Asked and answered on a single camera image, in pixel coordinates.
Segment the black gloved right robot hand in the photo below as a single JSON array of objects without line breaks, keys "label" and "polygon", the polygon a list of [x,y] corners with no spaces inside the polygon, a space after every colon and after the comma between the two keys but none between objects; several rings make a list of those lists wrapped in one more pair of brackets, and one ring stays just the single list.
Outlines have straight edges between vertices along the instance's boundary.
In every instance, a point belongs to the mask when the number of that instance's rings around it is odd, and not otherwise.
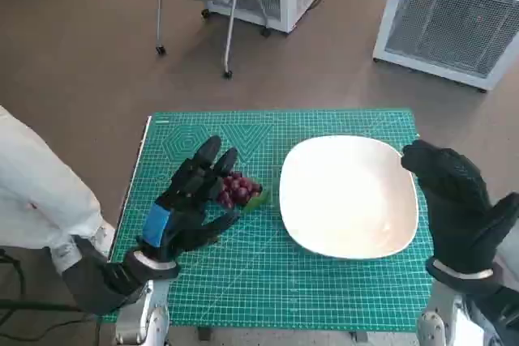
[{"label": "black gloved right robot hand", "polygon": [[427,201],[433,258],[461,275],[489,272],[517,222],[518,193],[493,204],[479,168],[451,148],[418,139],[402,151],[401,166],[414,173]]}]

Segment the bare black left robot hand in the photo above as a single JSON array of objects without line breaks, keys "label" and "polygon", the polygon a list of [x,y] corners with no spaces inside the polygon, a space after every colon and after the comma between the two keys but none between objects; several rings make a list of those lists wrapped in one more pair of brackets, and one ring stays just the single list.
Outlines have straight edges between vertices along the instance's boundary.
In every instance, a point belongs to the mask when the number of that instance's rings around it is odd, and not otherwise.
[{"label": "bare black left robot hand", "polygon": [[224,178],[238,159],[232,147],[218,156],[221,138],[213,135],[185,159],[171,177],[168,188],[151,206],[138,238],[143,255],[159,263],[175,260],[181,253],[207,245],[239,218],[229,210],[206,222],[206,204],[217,201]]}]

